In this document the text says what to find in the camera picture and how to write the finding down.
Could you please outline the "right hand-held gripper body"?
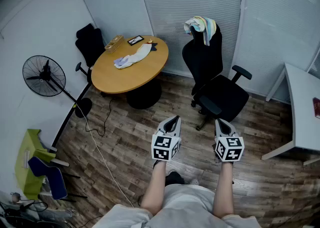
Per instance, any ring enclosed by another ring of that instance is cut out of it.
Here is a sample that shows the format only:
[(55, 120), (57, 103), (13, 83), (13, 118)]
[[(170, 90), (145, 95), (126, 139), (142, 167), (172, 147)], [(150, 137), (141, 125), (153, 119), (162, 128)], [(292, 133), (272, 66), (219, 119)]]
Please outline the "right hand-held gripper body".
[(238, 162), (244, 152), (243, 137), (216, 137), (215, 153), (222, 162)]

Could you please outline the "blue chair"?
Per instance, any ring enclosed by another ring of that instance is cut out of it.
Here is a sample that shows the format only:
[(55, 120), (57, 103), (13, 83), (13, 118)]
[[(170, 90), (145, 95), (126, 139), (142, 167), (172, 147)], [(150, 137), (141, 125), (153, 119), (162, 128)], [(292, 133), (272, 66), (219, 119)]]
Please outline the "blue chair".
[(64, 182), (64, 176), (77, 179), (80, 179), (80, 176), (61, 172), (58, 167), (47, 165), (36, 156), (33, 156), (28, 161), (28, 165), (36, 177), (45, 176), (47, 178), (51, 192), (42, 192), (43, 195), (47, 194), (48, 196), (52, 196), (54, 200), (62, 200), (71, 203), (76, 202), (75, 200), (68, 198), (68, 191)]

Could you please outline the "pastel striped clothes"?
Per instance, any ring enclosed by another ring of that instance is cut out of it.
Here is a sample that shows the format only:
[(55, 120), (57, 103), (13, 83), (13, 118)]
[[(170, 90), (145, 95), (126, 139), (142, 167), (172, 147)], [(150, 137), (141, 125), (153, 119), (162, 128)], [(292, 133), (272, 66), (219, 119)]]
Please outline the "pastel striped clothes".
[(203, 34), (203, 42), (206, 46), (210, 46), (210, 40), (214, 36), (217, 31), (217, 24), (215, 20), (202, 17), (202, 16), (194, 16), (187, 20), (184, 25), (184, 31), (186, 34), (191, 35), (191, 27), (193, 27), (197, 32)]

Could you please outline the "person's black trousers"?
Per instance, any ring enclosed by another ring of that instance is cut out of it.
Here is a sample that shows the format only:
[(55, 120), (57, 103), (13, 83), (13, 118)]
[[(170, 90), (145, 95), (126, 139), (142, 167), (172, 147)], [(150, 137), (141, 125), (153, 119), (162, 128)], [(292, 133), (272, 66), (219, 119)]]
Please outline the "person's black trousers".
[(181, 175), (176, 171), (165, 177), (165, 186), (169, 185), (185, 185), (185, 180), (181, 177)]

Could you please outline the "person's left forearm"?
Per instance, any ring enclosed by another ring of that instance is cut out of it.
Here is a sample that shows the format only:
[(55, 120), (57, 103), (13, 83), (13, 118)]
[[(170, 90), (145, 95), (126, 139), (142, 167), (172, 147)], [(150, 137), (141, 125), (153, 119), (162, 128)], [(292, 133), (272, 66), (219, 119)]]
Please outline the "person's left forearm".
[(158, 162), (152, 171), (148, 188), (142, 198), (140, 207), (155, 216), (163, 206), (166, 181), (166, 161)]

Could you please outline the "black curved floor strip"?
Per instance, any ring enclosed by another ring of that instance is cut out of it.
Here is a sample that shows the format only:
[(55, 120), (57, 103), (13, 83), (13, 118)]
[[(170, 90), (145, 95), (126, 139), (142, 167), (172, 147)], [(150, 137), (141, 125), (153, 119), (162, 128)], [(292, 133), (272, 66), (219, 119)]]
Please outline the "black curved floor strip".
[[(86, 94), (86, 92), (88, 91), (88, 89), (90, 88), (90, 86), (91, 86), (90, 83), (88, 83), (88, 84), (85, 86), (85, 88), (83, 89), (83, 91), (80, 93), (80, 95), (79, 95), (78, 98), (76, 99), (77, 101), (80, 101), (80, 100), (84, 97), (84, 95)], [(67, 123), (68, 123), (68, 121), (69, 121), (69, 119), (70, 119), (70, 117), (72, 116), (72, 114), (73, 114), (74, 111), (75, 111), (75, 108), (72, 107), (72, 108), (70, 109), (70, 111), (68, 112), (66, 118), (64, 119), (64, 121), (63, 121), (63, 123), (62, 123), (62, 125), (61, 125), (61, 127), (60, 127), (60, 129), (59, 129), (59, 131), (58, 131), (57, 134), (56, 134), (56, 137), (55, 137), (55, 139), (54, 139), (54, 141), (53, 141), (53, 143), (52, 143), (52, 147), (55, 147), (55, 146), (57, 145), (58, 140), (59, 140), (59, 138), (60, 138), (63, 130), (65, 129), (65, 126), (67, 125)]]

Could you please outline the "person's grey shirt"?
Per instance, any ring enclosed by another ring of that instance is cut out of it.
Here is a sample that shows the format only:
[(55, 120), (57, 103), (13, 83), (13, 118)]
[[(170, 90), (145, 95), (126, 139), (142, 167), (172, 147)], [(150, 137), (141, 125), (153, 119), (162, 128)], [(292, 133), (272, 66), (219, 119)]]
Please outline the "person's grey shirt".
[(116, 204), (92, 228), (261, 228), (254, 216), (214, 216), (214, 196), (213, 191), (199, 185), (170, 184), (156, 215)]

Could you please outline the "white garment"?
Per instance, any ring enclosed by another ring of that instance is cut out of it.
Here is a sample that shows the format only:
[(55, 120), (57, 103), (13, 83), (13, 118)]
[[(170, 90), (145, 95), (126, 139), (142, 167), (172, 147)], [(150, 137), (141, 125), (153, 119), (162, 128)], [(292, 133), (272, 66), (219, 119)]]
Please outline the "white garment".
[(143, 60), (151, 51), (151, 44), (148, 43), (144, 43), (135, 54), (132, 55), (127, 55), (125, 57), (128, 57), (127, 60), (127, 67), (140, 62), (141, 60)]

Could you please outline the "person's right forearm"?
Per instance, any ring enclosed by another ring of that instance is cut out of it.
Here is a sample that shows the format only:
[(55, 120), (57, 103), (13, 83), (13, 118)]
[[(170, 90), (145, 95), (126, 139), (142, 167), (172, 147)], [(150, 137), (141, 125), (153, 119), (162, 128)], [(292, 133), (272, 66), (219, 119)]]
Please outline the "person's right forearm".
[(223, 218), (234, 214), (233, 164), (222, 162), (213, 201), (213, 215)]

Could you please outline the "black standing fan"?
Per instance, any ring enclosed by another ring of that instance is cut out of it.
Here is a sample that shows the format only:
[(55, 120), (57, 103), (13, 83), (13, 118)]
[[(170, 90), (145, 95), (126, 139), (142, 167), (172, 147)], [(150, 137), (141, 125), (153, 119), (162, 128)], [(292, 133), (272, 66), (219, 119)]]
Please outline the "black standing fan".
[(23, 64), (22, 75), (28, 88), (37, 95), (54, 97), (65, 93), (74, 102), (77, 117), (84, 118), (89, 114), (92, 101), (89, 98), (77, 100), (71, 96), (65, 89), (66, 75), (52, 58), (44, 55), (31, 56)]

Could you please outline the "wicker tissue box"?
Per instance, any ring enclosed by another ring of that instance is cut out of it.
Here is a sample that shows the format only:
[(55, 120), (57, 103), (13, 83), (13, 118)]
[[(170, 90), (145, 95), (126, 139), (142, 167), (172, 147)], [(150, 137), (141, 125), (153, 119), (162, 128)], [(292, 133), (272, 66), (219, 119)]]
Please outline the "wicker tissue box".
[(114, 53), (120, 45), (124, 42), (123, 35), (116, 35), (105, 47), (107, 53)]

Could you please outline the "black picture frame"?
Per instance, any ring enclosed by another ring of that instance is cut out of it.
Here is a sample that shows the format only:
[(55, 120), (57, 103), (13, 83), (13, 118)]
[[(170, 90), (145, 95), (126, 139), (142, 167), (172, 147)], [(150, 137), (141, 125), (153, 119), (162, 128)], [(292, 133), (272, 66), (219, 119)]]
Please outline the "black picture frame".
[(133, 46), (141, 41), (143, 41), (144, 38), (140, 35), (134, 37), (134, 38), (131, 38), (130, 40), (127, 41), (127, 43), (130, 45), (130, 46)]

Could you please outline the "round wooden table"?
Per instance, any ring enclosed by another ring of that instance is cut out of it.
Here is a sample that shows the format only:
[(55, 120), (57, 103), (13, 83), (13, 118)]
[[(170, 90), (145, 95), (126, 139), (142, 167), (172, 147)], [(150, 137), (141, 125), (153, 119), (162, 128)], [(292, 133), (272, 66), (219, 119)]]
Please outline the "round wooden table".
[[(143, 35), (143, 40), (130, 45), (129, 38), (113, 52), (103, 52), (95, 62), (92, 72), (92, 84), (106, 94), (125, 93), (127, 103), (135, 109), (147, 109), (155, 105), (162, 94), (160, 82), (156, 76), (164, 68), (169, 49), (160, 38)], [(114, 65), (114, 60), (127, 55), (133, 55), (142, 44), (152, 40), (157, 45), (156, 51), (151, 51), (143, 60), (123, 69)]]

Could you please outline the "black office chair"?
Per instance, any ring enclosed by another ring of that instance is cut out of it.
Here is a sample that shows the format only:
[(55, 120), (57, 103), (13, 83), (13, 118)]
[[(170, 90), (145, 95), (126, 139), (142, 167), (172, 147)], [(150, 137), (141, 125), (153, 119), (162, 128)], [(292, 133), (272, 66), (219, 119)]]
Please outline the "black office chair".
[(210, 119), (231, 122), (241, 112), (249, 94), (236, 82), (241, 76), (251, 80), (252, 74), (238, 65), (232, 67), (236, 71), (232, 79), (221, 74), (222, 33), (218, 26), (209, 46), (205, 45), (202, 32), (196, 31), (193, 26), (190, 29), (193, 40), (183, 47), (182, 57), (195, 81), (191, 106), (195, 108), (199, 105), (199, 113), (205, 115), (202, 124), (196, 127), (199, 131)]
[(75, 41), (76, 47), (82, 53), (86, 65), (87, 72), (81, 67), (81, 62), (76, 65), (75, 71), (81, 70), (86, 76), (87, 82), (92, 83), (91, 74), (92, 67), (95, 65), (98, 58), (105, 51), (105, 45), (102, 38), (102, 32), (99, 28), (94, 28), (91, 23), (76, 32), (77, 40)]

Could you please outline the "purple cloth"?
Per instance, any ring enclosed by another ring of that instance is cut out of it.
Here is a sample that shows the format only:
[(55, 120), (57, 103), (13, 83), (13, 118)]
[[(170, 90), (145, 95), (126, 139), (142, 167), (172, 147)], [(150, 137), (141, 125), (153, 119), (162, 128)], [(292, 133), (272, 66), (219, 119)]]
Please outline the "purple cloth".
[(116, 60), (114, 60), (113, 62), (114, 62), (114, 66), (117, 69), (123, 69), (128, 66), (127, 65), (128, 57), (120, 57), (120, 58), (117, 58)]

